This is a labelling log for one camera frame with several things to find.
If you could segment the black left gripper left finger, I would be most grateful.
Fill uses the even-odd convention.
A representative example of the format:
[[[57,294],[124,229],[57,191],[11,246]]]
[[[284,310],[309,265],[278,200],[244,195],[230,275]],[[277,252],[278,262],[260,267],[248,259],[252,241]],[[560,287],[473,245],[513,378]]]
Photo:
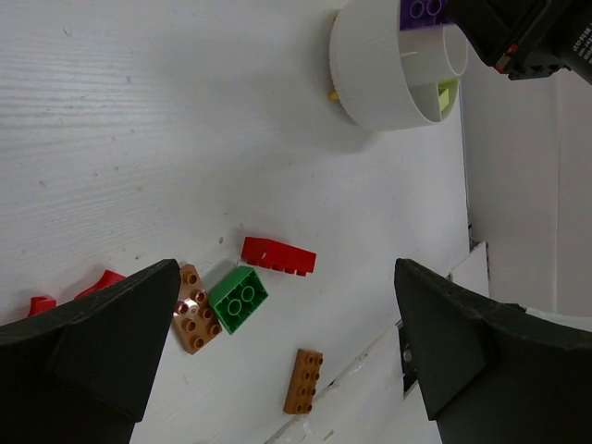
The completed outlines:
[[[179,287],[179,264],[165,259],[2,326],[2,442],[129,442],[146,411]]]

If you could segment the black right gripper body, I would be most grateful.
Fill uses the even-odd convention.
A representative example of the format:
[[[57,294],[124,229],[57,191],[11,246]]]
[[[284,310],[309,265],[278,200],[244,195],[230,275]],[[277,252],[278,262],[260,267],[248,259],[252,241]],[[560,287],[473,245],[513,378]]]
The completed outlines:
[[[456,0],[446,13],[481,61],[509,80],[568,69],[591,81],[590,0]]]

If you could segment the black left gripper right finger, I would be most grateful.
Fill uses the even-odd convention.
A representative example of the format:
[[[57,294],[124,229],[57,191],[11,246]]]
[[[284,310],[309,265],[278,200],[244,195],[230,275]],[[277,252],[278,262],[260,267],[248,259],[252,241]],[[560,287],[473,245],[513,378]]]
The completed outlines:
[[[591,334],[462,288],[411,259],[395,292],[444,443],[588,443]]]

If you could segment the pale yellow-green lego brick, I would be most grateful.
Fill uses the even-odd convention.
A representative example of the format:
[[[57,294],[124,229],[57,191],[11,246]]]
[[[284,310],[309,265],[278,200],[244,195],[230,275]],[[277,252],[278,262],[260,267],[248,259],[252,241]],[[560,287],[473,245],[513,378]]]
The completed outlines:
[[[442,119],[448,116],[456,101],[459,80],[459,78],[452,78],[438,83],[438,105]]]

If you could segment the purple curved decorated lego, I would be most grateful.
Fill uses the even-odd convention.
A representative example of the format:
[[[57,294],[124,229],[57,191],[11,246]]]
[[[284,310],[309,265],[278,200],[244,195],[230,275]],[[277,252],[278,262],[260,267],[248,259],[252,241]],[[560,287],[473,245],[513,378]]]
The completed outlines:
[[[400,30],[447,26],[453,23],[444,6],[447,0],[401,0]]]

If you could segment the red curved lego piece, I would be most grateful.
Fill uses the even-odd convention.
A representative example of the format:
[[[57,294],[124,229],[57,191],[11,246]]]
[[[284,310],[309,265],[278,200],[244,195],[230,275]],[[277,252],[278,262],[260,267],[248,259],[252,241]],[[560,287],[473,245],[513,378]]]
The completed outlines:
[[[32,317],[35,315],[39,315],[44,313],[48,310],[51,310],[57,306],[56,299],[49,296],[34,296],[30,299],[30,309],[27,314],[27,317]]]
[[[116,273],[111,270],[106,270],[94,284],[92,284],[86,290],[80,292],[78,295],[74,297],[74,299],[78,300],[84,296],[93,294],[100,290],[104,290],[108,287],[111,287],[112,285],[117,284],[120,281],[123,281],[124,279],[125,277],[120,275],[119,273]]]

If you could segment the orange-brown long lego plate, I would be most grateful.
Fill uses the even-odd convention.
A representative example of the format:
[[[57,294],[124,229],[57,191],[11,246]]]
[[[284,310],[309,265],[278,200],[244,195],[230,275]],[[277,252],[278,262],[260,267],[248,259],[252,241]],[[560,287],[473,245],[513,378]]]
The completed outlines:
[[[222,326],[195,266],[185,264],[179,274],[179,296],[171,325],[185,352],[195,354],[221,333]]]

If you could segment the white round divided container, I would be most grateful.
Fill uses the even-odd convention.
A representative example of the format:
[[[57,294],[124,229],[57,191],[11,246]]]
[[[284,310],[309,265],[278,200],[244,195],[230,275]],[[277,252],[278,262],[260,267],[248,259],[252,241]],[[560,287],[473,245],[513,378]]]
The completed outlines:
[[[468,41],[456,25],[400,30],[400,2],[350,1],[329,40],[334,90],[348,116],[372,131],[407,130],[442,119],[438,83],[460,78]]]

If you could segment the green 2x2 lego brick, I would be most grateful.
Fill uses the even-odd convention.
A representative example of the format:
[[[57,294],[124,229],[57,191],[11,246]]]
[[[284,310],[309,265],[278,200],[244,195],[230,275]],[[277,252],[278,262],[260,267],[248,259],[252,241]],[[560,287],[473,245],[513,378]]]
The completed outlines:
[[[209,292],[209,305],[219,323],[234,334],[267,299],[268,292],[254,268],[241,265]]]

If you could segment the red long lego brick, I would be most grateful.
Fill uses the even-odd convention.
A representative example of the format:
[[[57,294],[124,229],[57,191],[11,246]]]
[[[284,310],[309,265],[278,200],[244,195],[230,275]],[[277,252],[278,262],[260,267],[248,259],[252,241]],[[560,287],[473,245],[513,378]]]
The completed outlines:
[[[277,240],[246,237],[240,258],[248,265],[305,277],[315,270],[316,254]]]

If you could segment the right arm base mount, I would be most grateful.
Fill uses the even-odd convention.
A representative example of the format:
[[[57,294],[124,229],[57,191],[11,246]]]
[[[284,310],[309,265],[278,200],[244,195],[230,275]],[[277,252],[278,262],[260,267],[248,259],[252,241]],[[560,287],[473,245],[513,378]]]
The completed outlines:
[[[417,372],[406,330],[401,320],[397,323],[397,329],[399,333],[403,394],[406,395],[417,381]]]

